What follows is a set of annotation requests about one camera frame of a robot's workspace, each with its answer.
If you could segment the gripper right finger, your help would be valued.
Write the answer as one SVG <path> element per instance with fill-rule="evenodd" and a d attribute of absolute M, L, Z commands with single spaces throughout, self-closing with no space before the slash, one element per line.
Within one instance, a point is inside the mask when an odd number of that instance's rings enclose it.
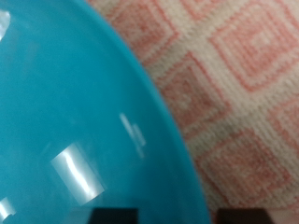
<path fill-rule="evenodd" d="M 262 208 L 222 208 L 217 211 L 216 224 L 274 224 L 274 221 Z"/>

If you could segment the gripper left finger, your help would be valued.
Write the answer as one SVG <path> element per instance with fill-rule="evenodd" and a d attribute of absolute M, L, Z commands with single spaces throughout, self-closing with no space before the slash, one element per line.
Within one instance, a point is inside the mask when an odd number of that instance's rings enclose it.
<path fill-rule="evenodd" d="M 138 224 L 138 210 L 135 208 L 95 208 L 91 224 Z"/>

